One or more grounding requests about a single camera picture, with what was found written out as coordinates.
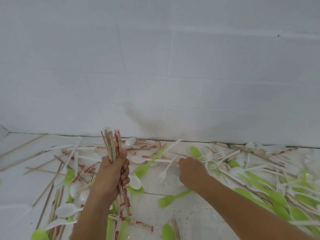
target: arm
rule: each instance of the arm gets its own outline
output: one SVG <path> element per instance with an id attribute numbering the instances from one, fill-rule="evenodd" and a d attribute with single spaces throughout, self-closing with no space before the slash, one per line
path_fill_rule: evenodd
<path id="1" fill-rule="evenodd" d="M 118 182 L 130 182 L 127 151 L 122 150 L 113 164 L 106 157 L 100 164 L 83 211 L 73 230 L 70 240 L 105 240 L 109 208 L 119 194 Z"/>
<path id="2" fill-rule="evenodd" d="M 242 240 L 314 240 L 211 177 L 194 158 L 180 159 L 180 181 L 205 199 Z"/>

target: person's left hand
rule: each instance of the person's left hand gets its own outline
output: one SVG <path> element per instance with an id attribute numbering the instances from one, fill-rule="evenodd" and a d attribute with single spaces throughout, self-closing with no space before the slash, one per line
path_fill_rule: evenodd
<path id="1" fill-rule="evenodd" d="M 111 164 L 109 156 L 106 156 L 100 164 L 97 177 L 92 186 L 91 191 L 106 198 L 110 201 L 110 204 L 115 201 L 119 194 L 119 181 L 122 185 L 130 182 L 130 178 L 128 178 L 130 161 L 127 159 L 127 155 L 127 150 L 122 149 L 113 164 Z"/>

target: hand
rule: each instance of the hand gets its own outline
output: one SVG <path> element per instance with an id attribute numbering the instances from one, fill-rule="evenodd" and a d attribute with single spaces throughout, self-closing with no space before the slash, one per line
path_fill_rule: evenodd
<path id="1" fill-rule="evenodd" d="M 197 192 L 209 176 L 206 167 L 192 157 L 181 158 L 179 165 L 180 181 L 190 190 Z"/>
<path id="2" fill-rule="evenodd" d="M 127 150 L 122 149 L 113 164 L 111 164 L 109 156 L 106 156 L 100 163 L 92 192 L 94 192 L 95 195 L 107 198 L 110 204 L 115 201 L 119 194 L 119 181 L 122 185 L 130 182 L 130 178 L 128 178 L 130 161 L 127 159 L 127 155 Z"/>

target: forearm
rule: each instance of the forearm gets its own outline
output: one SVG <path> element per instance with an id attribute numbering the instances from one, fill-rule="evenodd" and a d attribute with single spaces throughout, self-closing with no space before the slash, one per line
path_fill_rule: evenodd
<path id="1" fill-rule="evenodd" d="M 111 203 L 94 192 L 90 193 L 70 239 L 105 240 Z"/>
<path id="2" fill-rule="evenodd" d="M 196 192 L 221 215 L 240 239 L 314 239 L 215 178 L 208 176 L 205 182 L 210 187 L 201 186 Z"/>

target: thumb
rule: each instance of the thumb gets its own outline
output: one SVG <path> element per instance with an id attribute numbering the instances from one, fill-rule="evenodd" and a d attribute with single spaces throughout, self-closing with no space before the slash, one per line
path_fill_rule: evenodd
<path id="1" fill-rule="evenodd" d="M 113 165 L 115 165 L 118 168 L 122 168 L 123 164 L 125 163 L 127 159 L 128 152 L 126 149 L 122 149 L 120 152 L 120 155 L 117 157 L 117 159 L 114 161 Z"/>

